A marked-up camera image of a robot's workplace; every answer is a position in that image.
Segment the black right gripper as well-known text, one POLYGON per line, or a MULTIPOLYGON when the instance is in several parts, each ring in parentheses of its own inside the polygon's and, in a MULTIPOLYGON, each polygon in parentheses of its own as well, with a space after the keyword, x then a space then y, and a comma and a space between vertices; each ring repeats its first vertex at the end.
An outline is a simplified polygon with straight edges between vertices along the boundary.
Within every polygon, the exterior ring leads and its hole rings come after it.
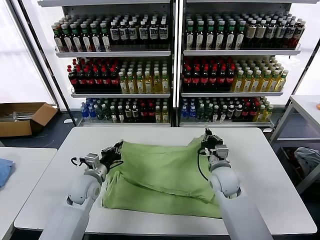
POLYGON ((205 136, 201 141, 201 148, 213 150, 217 145, 223 145, 224 141, 217 135, 212 135, 212 131, 208 126, 205 127, 205 136))

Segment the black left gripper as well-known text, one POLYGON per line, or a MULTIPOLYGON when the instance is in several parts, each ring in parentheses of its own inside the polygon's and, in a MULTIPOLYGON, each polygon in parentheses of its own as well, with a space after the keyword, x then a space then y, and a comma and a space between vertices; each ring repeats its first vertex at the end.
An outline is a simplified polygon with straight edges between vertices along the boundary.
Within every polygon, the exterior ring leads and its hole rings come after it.
POLYGON ((122 149, 124 141, 120 140, 115 143, 113 146, 106 147, 101 150, 101 158, 99 160, 100 164, 110 167, 115 163, 120 162, 120 152, 122 149))

